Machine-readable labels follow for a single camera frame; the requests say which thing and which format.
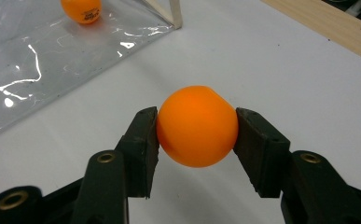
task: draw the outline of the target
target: ping pong ball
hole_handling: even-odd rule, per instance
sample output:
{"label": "ping pong ball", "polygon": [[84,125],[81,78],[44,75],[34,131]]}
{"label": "ping pong ball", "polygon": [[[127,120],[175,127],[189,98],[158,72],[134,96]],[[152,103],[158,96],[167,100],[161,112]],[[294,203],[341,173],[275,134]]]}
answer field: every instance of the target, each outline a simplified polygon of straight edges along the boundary
{"label": "ping pong ball", "polygon": [[61,0],[61,4],[67,16],[82,24],[96,21],[102,10],[101,0]]}
{"label": "ping pong ball", "polygon": [[221,161],[235,145],[238,119],[232,106],[205,86],[170,95],[157,117],[157,137],[174,161],[206,167]]}

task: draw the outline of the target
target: wooden board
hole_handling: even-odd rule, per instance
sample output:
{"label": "wooden board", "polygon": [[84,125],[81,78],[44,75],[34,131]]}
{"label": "wooden board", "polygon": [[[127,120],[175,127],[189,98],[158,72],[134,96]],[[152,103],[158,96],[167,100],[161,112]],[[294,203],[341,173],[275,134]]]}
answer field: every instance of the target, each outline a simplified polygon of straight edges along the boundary
{"label": "wooden board", "polygon": [[262,0],[361,56],[361,20],[321,0]]}

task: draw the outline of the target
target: transparent plastic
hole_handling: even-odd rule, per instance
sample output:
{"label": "transparent plastic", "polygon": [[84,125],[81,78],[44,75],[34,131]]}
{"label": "transparent plastic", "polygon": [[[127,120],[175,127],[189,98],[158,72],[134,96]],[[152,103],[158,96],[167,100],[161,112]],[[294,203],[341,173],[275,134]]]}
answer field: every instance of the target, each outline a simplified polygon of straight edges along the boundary
{"label": "transparent plastic", "polygon": [[102,0],[71,21],[59,0],[0,0],[0,130],[174,28],[137,0]]}

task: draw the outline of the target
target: brass insert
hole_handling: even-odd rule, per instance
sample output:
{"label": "brass insert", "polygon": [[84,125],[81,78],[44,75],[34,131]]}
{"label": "brass insert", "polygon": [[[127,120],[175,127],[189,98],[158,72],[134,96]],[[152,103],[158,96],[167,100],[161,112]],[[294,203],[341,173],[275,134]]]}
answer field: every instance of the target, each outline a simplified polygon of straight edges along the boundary
{"label": "brass insert", "polygon": [[320,160],[320,158],[311,153],[303,153],[301,154],[301,158],[310,163],[319,163],[320,161],[322,161]]}
{"label": "brass insert", "polygon": [[107,163],[113,161],[115,158],[114,154],[111,152],[106,152],[98,157],[98,162]]}
{"label": "brass insert", "polygon": [[0,200],[0,210],[8,210],[23,204],[29,197],[25,190],[19,190],[8,194],[4,199]]}

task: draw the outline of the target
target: wooden frame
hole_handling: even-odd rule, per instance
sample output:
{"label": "wooden frame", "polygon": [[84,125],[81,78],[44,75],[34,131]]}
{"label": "wooden frame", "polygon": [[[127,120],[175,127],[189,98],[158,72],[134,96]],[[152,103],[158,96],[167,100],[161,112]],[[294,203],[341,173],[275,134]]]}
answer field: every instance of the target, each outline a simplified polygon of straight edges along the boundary
{"label": "wooden frame", "polygon": [[171,4],[171,13],[162,7],[156,0],[143,0],[149,6],[157,10],[164,20],[174,26],[174,29],[179,29],[183,25],[183,18],[180,10],[180,0],[169,0]]}
{"label": "wooden frame", "polygon": [[321,0],[262,0],[361,56],[361,20]]}

